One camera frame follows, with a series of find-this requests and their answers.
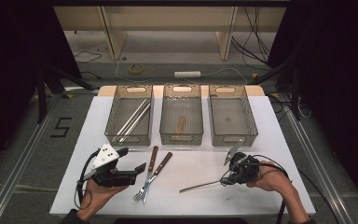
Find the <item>table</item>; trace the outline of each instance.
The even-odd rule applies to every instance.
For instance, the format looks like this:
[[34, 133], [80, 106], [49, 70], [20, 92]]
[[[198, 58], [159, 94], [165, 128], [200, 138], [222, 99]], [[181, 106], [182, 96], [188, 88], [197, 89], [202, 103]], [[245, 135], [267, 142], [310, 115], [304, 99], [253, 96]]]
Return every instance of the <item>table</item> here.
[[[74, 208], [76, 181], [82, 167], [98, 147], [108, 140], [104, 129], [113, 102], [114, 88], [102, 88], [102, 94], [94, 97], [89, 113], [79, 135], [73, 156], [69, 162], [62, 183], [51, 207], [52, 215], [64, 216]], [[159, 122], [162, 106], [163, 86], [154, 86], [153, 131], [150, 147], [130, 147], [127, 156], [120, 158], [117, 168], [132, 170], [148, 162], [153, 146], [159, 146], [156, 164], [159, 164], [168, 152], [172, 158], [151, 185], [145, 204], [136, 203], [132, 197], [145, 183], [146, 172], [139, 174], [134, 186], [116, 195], [100, 210], [98, 215], [113, 217], [246, 217], [276, 215], [282, 202], [277, 192], [262, 189], [249, 189], [244, 185], [223, 187], [214, 184], [201, 189], [179, 193], [180, 189], [220, 179], [228, 167], [223, 165], [229, 147], [213, 147], [207, 105], [208, 87], [202, 86], [202, 114], [204, 135], [202, 144], [196, 146], [163, 146], [159, 138]], [[285, 143], [282, 130], [274, 115], [269, 98], [263, 95], [261, 88], [250, 87], [249, 101], [254, 113], [259, 135], [251, 147], [241, 147], [240, 151], [250, 155], [263, 155], [282, 165], [293, 180], [301, 201], [309, 215], [315, 214], [310, 196], [296, 169], [295, 162]]]

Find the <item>brown utensil handle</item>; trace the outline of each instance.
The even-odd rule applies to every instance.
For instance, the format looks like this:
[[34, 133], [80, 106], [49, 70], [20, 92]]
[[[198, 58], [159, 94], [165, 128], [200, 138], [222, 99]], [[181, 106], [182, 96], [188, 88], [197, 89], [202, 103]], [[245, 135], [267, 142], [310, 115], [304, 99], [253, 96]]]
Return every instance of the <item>brown utensil handle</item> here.
[[176, 133], [182, 133], [183, 132], [183, 128], [185, 127], [185, 123], [186, 123], [186, 117], [181, 116], [179, 118], [179, 124], [178, 124], [178, 127], [176, 129]]
[[159, 172], [161, 172], [162, 168], [164, 168], [165, 164], [167, 164], [167, 162], [168, 162], [168, 160], [171, 158], [171, 156], [172, 156], [172, 153], [169, 152], [169, 153], [165, 156], [164, 160], [162, 160], [162, 162], [159, 164], [157, 170], [155, 171], [155, 173], [153, 173], [153, 175], [158, 175]]
[[154, 162], [156, 161], [157, 157], [157, 151], [158, 147], [153, 147], [152, 158], [150, 159], [149, 168], [147, 169], [148, 171], [153, 171]]

